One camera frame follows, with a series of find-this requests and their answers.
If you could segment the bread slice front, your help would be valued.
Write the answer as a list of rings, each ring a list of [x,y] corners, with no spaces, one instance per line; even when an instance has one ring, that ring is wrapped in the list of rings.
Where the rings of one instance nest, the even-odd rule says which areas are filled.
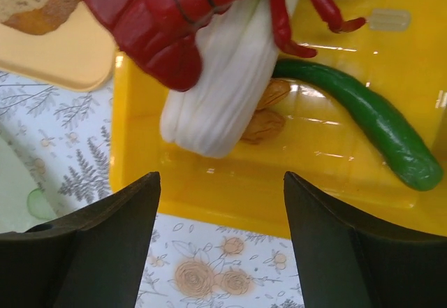
[[[55,31],[80,0],[1,0],[1,23],[31,35]]]

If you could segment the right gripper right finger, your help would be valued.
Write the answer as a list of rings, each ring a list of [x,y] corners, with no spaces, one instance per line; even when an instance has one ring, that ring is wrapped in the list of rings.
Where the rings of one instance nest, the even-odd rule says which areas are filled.
[[[446,238],[372,216],[293,172],[284,202],[306,307],[445,307]]]

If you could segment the green toy cucumber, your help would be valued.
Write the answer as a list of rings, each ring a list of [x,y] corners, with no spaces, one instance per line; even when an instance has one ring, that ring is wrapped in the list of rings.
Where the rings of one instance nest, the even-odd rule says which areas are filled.
[[[441,164],[405,116],[352,75],[324,64],[280,59],[272,77],[301,80],[333,97],[408,187],[429,191],[443,179]]]

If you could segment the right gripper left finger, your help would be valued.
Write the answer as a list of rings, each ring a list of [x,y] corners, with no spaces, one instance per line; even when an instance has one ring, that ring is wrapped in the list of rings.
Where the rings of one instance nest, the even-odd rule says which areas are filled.
[[[1,306],[134,307],[160,195],[152,172],[66,216],[1,234]]]

